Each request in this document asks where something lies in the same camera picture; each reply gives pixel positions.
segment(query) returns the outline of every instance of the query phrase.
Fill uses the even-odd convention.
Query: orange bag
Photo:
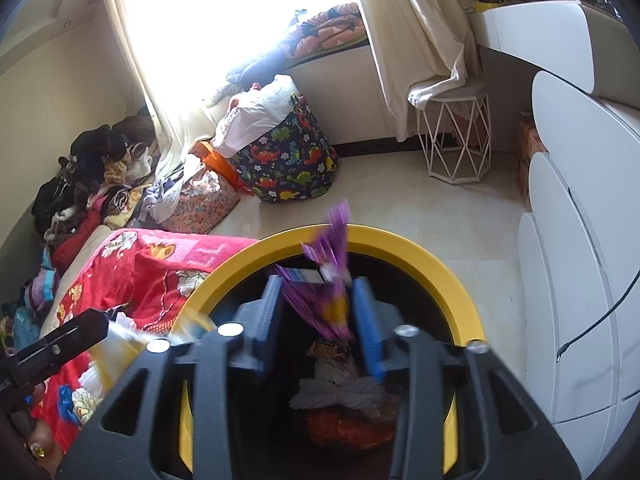
[[[234,167],[228,163],[225,157],[214,150],[206,140],[196,142],[190,153],[199,157],[206,166],[209,166],[217,174],[225,177],[236,191],[245,190],[251,192],[247,184],[240,179]]]

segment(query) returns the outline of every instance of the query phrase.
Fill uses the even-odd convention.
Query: purple wrapper
[[[347,267],[347,223],[349,205],[341,203],[329,209],[329,225],[324,227],[318,238],[310,244],[302,244],[305,256],[318,264],[323,274],[334,278],[328,283],[310,283],[302,280],[294,269],[276,266],[276,273],[283,278],[284,297],[293,309],[322,337],[328,340],[346,340],[353,338],[347,319],[329,323],[322,313],[337,298],[346,296],[345,280],[348,279]]]

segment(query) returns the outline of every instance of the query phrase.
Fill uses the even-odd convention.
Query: floral cushion
[[[327,192],[338,154],[304,97],[273,130],[229,159],[254,194],[265,202],[312,198]]]
[[[178,205],[163,229],[174,233],[204,234],[236,206],[240,197],[226,178],[202,168],[182,186]]]

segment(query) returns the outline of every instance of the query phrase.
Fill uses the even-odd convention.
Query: floral pattern
[[[134,231],[126,231],[119,234],[104,246],[102,249],[102,257],[106,258],[110,256],[113,251],[118,251],[118,256],[120,256],[122,251],[132,248],[137,239],[138,234]]]
[[[156,260],[166,260],[172,254],[175,253],[175,244],[165,244],[160,242],[158,244],[149,244],[149,251]]]
[[[178,290],[181,296],[189,297],[196,288],[209,275],[208,272],[198,272],[197,270],[176,270],[178,276]]]
[[[97,397],[92,396],[92,394],[84,388],[78,388],[71,394],[74,413],[82,425],[85,425],[89,421],[98,405],[100,405],[101,400],[102,399],[97,399]]]
[[[291,101],[293,110],[284,121],[229,159],[265,202],[320,196],[334,179],[338,154],[305,98],[294,94]]]
[[[82,283],[78,283],[77,285],[69,289],[69,297],[71,298],[71,301],[73,301],[74,303],[80,299],[81,294],[82,294]]]
[[[203,168],[182,186],[178,205],[161,226],[174,233],[204,234],[240,202],[226,178]]]

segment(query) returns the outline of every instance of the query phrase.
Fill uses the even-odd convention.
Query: purple fabric
[[[343,202],[329,209],[329,225],[310,244],[302,244],[305,256],[330,271],[334,276],[328,283],[309,283],[301,279],[295,269],[276,266],[276,273],[283,278],[284,297],[293,309],[322,337],[328,340],[353,338],[345,323],[328,323],[322,317],[325,308],[340,296],[346,296],[345,277],[347,268],[347,223],[349,205]]]
[[[58,272],[51,265],[49,250],[45,248],[42,253],[40,272],[25,291],[25,296],[28,296],[30,305],[35,311],[43,313],[49,311],[58,290],[59,280]]]

